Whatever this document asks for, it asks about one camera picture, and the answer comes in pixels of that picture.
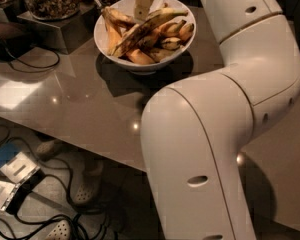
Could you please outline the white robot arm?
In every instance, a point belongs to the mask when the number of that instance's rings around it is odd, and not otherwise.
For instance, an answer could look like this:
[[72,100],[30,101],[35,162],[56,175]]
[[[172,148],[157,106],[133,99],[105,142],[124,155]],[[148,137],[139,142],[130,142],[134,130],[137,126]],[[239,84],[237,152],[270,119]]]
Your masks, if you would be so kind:
[[224,66],[147,103],[141,146],[166,240],[256,240],[237,155],[300,93],[300,51],[276,0],[201,0]]

